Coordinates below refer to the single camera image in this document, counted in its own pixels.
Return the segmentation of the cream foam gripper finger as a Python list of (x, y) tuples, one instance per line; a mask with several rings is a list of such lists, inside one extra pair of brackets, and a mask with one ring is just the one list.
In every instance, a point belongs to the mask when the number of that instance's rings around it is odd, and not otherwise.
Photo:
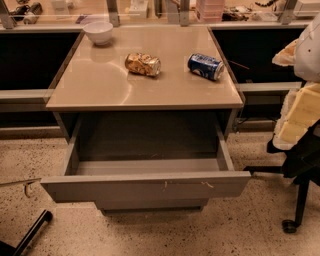
[(319, 119), (320, 84), (307, 83), (299, 90), (290, 90), (275, 126), (273, 145), (280, 150), (291, 149)]
[(293, 66), (295, 64), (295, 50), (298, 40), (295, 39), (285, 48), (278, 52), (273, 58), (272, 63), (278, 66)]

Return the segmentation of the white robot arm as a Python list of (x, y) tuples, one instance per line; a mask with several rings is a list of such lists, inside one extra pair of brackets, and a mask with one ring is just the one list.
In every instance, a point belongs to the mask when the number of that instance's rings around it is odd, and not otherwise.
[(273, 57), (272, 63), (292, 66), (294, 74), (306, 82), (303, 88), (287, 94), (274, 130), (273, 145), (290, 150), (320, 119), (320, 14), (298, 39)]

